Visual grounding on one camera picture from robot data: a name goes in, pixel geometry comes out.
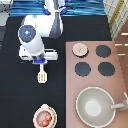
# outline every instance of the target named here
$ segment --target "stove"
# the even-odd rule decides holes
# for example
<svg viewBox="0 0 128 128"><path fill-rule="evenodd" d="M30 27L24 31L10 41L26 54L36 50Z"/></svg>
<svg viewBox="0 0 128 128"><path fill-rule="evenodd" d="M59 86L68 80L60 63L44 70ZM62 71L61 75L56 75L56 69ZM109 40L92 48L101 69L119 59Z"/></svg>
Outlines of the stove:
<svg viewBox="0 0 128 128"><path fill-rule="evenodd" d="M90 128L76 112L78 94L100 87L120 103L126 87L114 41L66 42L66 128ZM116 112L106 128L127 128L128 111Z"/></svg>

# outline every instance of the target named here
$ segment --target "black burner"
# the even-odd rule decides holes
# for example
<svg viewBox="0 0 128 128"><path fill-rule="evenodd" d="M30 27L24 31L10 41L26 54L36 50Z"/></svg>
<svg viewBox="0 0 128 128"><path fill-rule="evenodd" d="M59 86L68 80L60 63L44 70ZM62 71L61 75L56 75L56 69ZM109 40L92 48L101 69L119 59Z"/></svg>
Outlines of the black burner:
<svg viewBox="0 0 128 128"><path fill-rule="evenodd" d="M91 68L89 64L87 64L86 62L79 62L75 66L75 72L79 76L82 76L82 77L87 76L89 75L90 71L91 71Z"/></svg>
<svg viewBox="0 0 128 128"><path fill-rule="evenodd" d="M111 49L106 45L99 45L96 48L96 54L100 57L108 57L111 54Z"/></svg>
<svg viewBox="0 0 128 128"><path fill-rule="evenodd" d="M114 66L109 62L100 63L98 70L103 76L112 76L115 72Z"/></svg>

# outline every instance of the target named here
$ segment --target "small bowl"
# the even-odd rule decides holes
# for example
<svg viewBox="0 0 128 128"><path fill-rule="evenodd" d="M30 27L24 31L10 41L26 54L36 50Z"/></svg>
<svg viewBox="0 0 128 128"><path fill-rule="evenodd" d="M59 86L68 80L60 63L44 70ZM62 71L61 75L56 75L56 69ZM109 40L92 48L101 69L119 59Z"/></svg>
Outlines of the small bowl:
<svg viewBox="0 0 128 128"><path fill-rule="evenodd" d="M45 119L47 113L50 113L52 119L49 122L47 127L43 127L40 123ZM33 123L35 128L54 128L57 122L57 115L53 108L50 108L48 105L44 104L41 108L39 108L34 115Z"/></svg>

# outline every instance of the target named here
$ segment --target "white bowl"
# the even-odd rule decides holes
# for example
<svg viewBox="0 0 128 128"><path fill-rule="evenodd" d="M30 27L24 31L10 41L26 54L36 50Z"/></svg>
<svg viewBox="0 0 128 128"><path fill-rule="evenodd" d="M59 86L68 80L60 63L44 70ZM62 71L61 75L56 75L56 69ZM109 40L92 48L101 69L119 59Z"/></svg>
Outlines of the white bowl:
<svg viewBox="0 0 128 128"><path fill-rule="evenodd" d="M80 119L91 127L106 127L114 119L116 109L111 109L113 98L99 87L82 90L76 100L76 110Z"/></svg>

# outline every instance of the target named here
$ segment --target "cable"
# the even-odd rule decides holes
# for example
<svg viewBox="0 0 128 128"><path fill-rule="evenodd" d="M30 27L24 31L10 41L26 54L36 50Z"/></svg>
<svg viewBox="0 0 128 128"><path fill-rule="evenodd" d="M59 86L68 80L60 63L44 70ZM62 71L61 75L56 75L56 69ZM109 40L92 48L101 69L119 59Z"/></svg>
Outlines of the cable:
<svg viewBox="0 0 128 128"><path fill-rule="evenodd" d="M5 4L3 4L3 2L2 1L0 1L0 3L4 6L4 9L5 10L3 10L3 11L1 11L0 13L2 13L2 12L4 12L4 11L7 11L7 13L8 13L8 15L10 16L10 12L8 12L9 10L11 10L11 3L12 3L12 0L9 2L9 9L7 9L6 7L5 7Z"/></svg>

